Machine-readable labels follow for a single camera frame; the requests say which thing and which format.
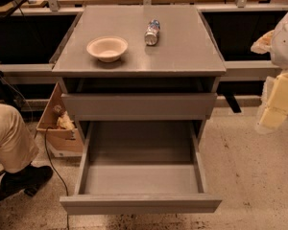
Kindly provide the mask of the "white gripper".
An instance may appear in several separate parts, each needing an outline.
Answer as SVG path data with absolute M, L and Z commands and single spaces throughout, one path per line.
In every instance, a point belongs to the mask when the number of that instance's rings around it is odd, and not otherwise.
M 276 131 L 288 116 L 288 71 L 266 79 L 262 101 L 254 128 L 260 134 L 268 134 Z

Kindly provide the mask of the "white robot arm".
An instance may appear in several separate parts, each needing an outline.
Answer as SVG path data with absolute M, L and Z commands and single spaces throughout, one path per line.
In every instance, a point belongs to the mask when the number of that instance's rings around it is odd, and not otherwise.
M 273 30 L 254 42 L 251 51 L 270 53 L 272 64 L 281 69 L 275 78 L 266 79 L 257 112 L 255 130 L 266 134 L 277 130 L 288 117 L 288 12 Z

